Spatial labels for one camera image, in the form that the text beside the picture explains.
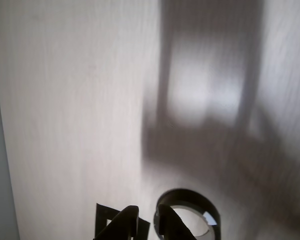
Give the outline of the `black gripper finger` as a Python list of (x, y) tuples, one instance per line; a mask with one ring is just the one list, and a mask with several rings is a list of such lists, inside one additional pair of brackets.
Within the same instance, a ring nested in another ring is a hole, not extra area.
[(97, 205), (94, 240), (130, 240), (137, 236), (139, 207), (129, 205), (123, 210)]
[(196, 239), (178, 214), (165, 204), (160, 204), (156, 210), (156, 232), (164, 240)]

